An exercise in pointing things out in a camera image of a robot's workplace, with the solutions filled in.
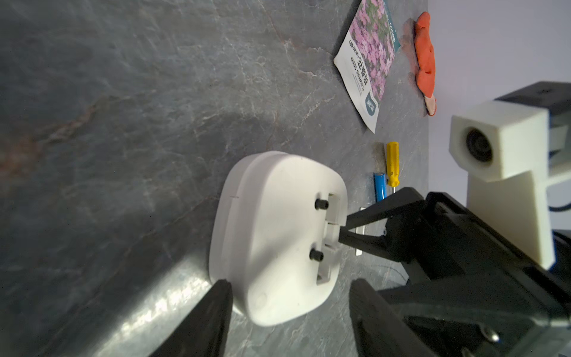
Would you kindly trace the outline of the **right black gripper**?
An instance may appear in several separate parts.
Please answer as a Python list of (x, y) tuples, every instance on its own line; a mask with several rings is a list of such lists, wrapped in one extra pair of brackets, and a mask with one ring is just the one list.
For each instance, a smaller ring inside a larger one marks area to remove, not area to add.
[(430, 193), (411, 242), (351, 229), (421, 211), (404, 187), (346, 219), (339, 242), (394, 262), (417, 264), (410, 284), (383, 299), (439, 356), (556, 356), (570, 351), (570, 233), (554, 231), (545, 269), (445, 193)]

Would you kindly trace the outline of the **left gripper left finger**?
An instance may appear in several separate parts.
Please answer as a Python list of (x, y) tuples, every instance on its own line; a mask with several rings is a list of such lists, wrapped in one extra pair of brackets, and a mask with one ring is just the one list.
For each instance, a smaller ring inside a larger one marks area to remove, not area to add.
[(231, 284), (217, 281), (153, 356), (223, 356), (233, 309)]

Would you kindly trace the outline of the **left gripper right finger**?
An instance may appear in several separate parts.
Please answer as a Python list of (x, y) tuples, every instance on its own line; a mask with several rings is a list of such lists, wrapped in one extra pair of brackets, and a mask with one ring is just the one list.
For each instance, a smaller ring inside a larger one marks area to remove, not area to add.
[(349, 314), (359, 356), (434, 355), (364, 279), (350, 285)]

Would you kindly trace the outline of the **blue battery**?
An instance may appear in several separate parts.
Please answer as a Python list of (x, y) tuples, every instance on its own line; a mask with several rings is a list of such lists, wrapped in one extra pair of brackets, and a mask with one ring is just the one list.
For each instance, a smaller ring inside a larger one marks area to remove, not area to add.
[(376, 202), (380, 202), (387, 197), (387, 179), (384, 173), (373, 175)]

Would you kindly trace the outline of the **yellow handled screwdriver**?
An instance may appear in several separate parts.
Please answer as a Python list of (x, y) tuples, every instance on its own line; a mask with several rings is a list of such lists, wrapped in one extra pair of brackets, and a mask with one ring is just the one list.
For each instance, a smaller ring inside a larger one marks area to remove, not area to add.
[(399, 143), (391, 141), (387, 144), (386, 148), (387, 159), (387, 176), (388, 186), (391, 187), (392, 193), (396, 192), (397, 187), (400, 185), (400, 164), (399, 164)]

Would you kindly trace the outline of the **white square alarm clock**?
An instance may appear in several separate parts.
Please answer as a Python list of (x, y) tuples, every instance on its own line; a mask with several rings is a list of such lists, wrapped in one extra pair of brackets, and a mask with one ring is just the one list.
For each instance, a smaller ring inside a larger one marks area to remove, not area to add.
[(269, 151), (233, 166), (219, 198), (208, 263), (233, 308), (260, 327), (291, 321), (331, 295), (341, 268), (346, 185), (333, 169)]

